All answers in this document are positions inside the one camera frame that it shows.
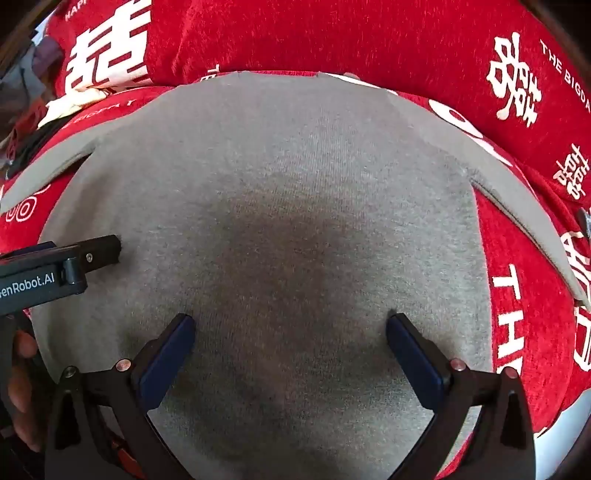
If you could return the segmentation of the person's left hand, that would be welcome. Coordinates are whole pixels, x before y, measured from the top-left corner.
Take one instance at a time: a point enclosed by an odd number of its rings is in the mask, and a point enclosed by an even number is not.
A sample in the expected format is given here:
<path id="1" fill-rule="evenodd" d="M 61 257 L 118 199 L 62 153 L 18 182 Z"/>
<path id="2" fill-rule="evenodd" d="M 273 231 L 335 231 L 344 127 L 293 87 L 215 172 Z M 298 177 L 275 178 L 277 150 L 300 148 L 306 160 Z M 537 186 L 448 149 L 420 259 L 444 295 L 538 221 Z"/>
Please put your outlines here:
<path id="1" fill-rule="evenodd" d="M 12 414 L 13 427 L 27 447 L 38 453 L 42 449 L 42 438 L 33 408 L 32 384 L 24 365 L 25 360 L 33 359 L 37 354 L 37 343 L 28 333 L 17 330 L 13 338 L 13 351 L 16 353 L 16 360 L 8 381 L 8 397 L 16 409 Z"/>

